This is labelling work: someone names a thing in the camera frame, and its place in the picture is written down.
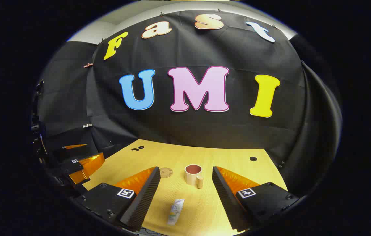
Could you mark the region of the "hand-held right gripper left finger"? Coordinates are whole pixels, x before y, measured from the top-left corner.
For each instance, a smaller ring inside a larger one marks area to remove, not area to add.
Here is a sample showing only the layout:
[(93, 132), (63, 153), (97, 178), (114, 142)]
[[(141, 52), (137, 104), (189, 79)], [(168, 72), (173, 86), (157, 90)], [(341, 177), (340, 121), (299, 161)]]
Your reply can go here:
[(76, 205), (106, 224), (138, 231), (160, 183), (155, 166), (115, 185), (100, 183), (74, 199)]

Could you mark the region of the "white toothpaste tube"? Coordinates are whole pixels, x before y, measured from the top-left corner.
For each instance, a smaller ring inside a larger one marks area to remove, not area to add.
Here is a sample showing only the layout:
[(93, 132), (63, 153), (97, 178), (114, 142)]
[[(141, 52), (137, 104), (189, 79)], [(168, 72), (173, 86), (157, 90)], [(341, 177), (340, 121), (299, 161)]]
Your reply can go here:
[(183, 205), (184, 199), (174, 200), (173, 204), (171, 205), (167, 220), (168, 225), (175, 225), (178, 222)]

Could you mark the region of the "wooden desktop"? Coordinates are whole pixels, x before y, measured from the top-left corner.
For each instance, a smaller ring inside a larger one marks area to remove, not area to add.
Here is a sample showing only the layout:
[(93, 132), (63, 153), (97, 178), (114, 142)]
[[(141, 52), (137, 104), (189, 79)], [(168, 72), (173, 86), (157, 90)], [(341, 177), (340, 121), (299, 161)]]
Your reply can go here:
[[(202, 189), (188, 185), (184, 169), (202, 167)], [(259, 184), (273, 182), (286, 189), (275, 164), (263, 149), (211, 149), (159, 143), (139, 139), (112, 156), (83, 186), (90, 190), (100, 183), (116, 184), (143, 170), (158, 166), (173, 170), (161, 178), (142, 227), (167, 236), (233, 236), (238, 234), (227, 219), (212, 181), (212, 169), (219, 166)], [(178, 222), (167, 220), (174, 200), (184, 199)]]

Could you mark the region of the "black backdrop cloth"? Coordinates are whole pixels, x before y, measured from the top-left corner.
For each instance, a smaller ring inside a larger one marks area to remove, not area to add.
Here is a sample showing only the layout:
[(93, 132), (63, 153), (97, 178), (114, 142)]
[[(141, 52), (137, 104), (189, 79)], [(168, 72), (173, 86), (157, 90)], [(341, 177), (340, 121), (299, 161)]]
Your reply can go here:
[(101, 42), (66, 42), (41, 75), (46, 149), (86, 143), (110, 156), (139, 139), (264, 149), (291, 193), (313, 191), (341, 136), (329, 66), (302, 36), (243, 15), (217, 12), (223, 28), (195, 27), (211, 13), (173, 12)]

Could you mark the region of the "beige cup with handle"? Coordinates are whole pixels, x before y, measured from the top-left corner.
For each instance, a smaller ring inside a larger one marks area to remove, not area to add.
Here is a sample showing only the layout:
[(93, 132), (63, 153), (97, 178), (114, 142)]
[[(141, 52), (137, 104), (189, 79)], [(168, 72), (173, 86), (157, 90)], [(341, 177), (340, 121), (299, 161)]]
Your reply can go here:
[(184, 179), (188, 185), (196, 186), (198, 189), (203, 188), (204, 176), (202, 167), (197, 164), (190, 164), (184, 169)]

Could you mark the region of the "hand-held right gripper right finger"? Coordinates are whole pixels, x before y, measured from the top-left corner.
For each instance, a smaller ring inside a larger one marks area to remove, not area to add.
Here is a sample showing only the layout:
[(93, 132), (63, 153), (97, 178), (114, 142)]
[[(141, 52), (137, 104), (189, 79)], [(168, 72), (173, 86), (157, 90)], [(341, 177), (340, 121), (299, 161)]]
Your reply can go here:
[(279, 221), (300, 200), (271, 181), (259, 184), (218, 166), (213, 167), (212, 181), (231, 227), (239, 232)]

